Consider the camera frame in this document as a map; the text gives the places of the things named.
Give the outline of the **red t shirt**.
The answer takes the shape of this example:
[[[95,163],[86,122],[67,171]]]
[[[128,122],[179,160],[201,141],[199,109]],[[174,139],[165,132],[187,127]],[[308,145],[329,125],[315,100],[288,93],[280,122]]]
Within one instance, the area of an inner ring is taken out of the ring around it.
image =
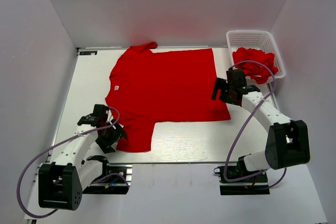
[[[161,122],[230,119],[227,105],[213,100],[217,78],[212,49],[155,52],[151,42],[127,49],[113,67],[106,96],[126,136],[117,150],[147,152]]]

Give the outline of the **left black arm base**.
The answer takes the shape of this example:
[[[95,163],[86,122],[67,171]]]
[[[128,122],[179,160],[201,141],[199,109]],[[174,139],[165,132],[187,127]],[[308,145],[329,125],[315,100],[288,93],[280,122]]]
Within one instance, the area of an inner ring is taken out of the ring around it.
[[[131,185],[132,168],[132,165],[106,165],[102,174],[83,190],[83,194],[126,195]]]

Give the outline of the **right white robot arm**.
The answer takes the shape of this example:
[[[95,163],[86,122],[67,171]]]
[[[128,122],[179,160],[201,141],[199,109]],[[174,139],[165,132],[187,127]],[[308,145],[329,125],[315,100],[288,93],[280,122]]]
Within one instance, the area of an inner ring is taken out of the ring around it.
[[[279,112],[258,87],[247,84],[241,69],[229,68],[226,74],[226,79],[216,79],[212,99],[220,99],[250,112],[248,119],[255,118],[268,135],[264,151],[240,157],[232,170],[227,164],[221,168],[223,180],[228,183],[247,182],[269,169],[308,163],[311,156],[306,123]]]

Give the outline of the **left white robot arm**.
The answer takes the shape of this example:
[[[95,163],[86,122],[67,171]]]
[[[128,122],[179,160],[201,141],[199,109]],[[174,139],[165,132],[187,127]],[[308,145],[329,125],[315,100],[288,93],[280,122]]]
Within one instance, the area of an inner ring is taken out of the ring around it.
[[[106,154],[113,153],[114,143],[127,138],[118,123],[119,115],[109,118],[112,108],[95,104],[93,112],[82,116],[74,140],[51,163],[42,164],[38,171],[38,204],[41,208],[76,210],[83,192],[94,184],[108,185],[122,180],[125,172],[111,172]]]

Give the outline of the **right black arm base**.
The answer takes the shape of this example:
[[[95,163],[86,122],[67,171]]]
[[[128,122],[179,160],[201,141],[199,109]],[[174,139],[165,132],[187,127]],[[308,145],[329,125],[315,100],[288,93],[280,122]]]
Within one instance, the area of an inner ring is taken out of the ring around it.
[[[224,178],[225,166],[217,166],[213,172],[219,178],[221,196],[269,195],[268,177],[265,173],[238,182],[228,182]]]

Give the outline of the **red t shirts pile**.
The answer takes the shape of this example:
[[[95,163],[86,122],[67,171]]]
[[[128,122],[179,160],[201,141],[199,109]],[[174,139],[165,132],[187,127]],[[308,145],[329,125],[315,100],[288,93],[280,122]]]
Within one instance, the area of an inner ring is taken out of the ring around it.
[[[278,68],[274,64],[275,55],[273,53],[265,53],[262,50],[238,48],[233,52],[234,64],[240,63],[236,66],[238,69],[243,69],[246,77],[250,77],[255,80],[257,84],[264,84],[271,76],[270,72],[263,66],[250,62],[255,61],[265,65],[275,75],[278,72]]]

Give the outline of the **white plastic basket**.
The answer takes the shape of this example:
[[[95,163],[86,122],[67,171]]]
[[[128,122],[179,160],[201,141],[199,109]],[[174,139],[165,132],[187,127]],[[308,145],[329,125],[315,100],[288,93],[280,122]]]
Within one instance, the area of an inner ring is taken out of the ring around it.
[[[286,76],[284,64],[272,34],[264,30],[230,30],[226,33],[226,40],[230,55],[231,64],[234,64],[233,52],[239,48],[252,48],[261,50],[264,53],[273,53],[274,66],[278,68],[275,79]]]

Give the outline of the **black table label sticker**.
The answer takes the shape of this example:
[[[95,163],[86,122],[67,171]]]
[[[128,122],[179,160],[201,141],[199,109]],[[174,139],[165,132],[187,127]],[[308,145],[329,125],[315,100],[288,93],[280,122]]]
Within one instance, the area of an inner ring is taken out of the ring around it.
[[[97,51],[80,51],[79,55],[80,56],[91,56],[91,55],[97,55]]]

